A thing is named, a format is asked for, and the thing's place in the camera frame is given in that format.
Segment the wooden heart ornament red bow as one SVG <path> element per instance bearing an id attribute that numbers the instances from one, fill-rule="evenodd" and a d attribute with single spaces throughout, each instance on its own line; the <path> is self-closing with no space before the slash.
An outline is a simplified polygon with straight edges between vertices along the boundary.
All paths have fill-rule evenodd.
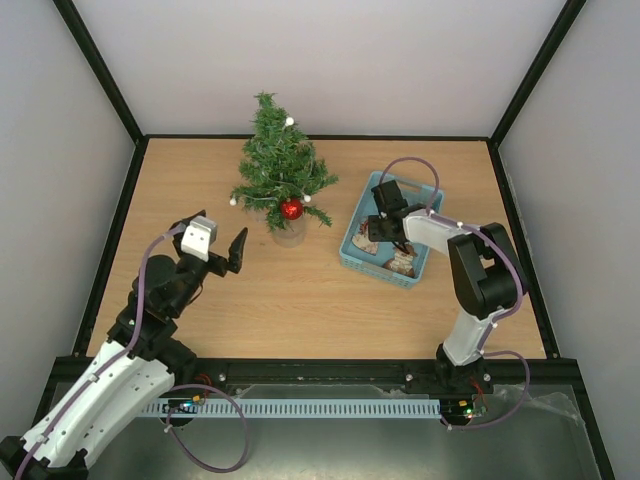
<path id="1" fill-rule="evenodd" d="M 364 220 L 356 228 L 352 236 L 351 243 L 360 251 L 376 256 L 379 250 L 379 243 L 369 239 L 369 222 Z"/>

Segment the red glitter ball ornament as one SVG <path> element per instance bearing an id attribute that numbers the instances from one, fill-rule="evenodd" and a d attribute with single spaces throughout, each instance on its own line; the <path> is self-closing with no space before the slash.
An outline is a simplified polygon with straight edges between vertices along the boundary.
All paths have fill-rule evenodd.
<path id="1" fill-rule="evenodd" d="M 280 204 L 280 213 L 287 221 L 294 221 L 304 214 L 304 205 L 299 198 L 290 198 Z"/>

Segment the small green christmas tree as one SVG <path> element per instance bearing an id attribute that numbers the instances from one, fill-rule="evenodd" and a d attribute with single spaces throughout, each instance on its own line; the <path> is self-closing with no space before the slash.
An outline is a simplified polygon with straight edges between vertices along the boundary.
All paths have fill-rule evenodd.
<path id="1" fill-rule="evenodd" d="M 238 165 L 241 183 L 231 190 L 229 204 L 245 211 L 266 212 L 267 228 L 273 233 L 284 229 L 287 222 L 280 204 L 299 198 L 304 205 L 301 217 L 311 216 L 330 227 L 332 218 L 313 204 L 313 197 L 336 184 L 338 175 L 329 171 L 313 142 L 273 93 L 260 92 L 255 99 L 253 135 L 242 147 Z"/>

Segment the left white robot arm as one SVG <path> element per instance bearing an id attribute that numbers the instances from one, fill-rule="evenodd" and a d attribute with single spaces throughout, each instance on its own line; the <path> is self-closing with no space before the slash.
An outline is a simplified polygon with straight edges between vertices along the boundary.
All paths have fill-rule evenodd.
<path id="1" fill-rule="evenodd" d="M 90 364 L 58 403 L 21 436 L 1 442 L 15 479 L 85 479 L 144 407 L 189 390 L 195 353 L 173 336 L 205 278 L 239 273 L 248 231 L 228 254 L 210 251 L 217 224 L 204 211 L 175 222 L 145 250 L 125 308 Z"/>

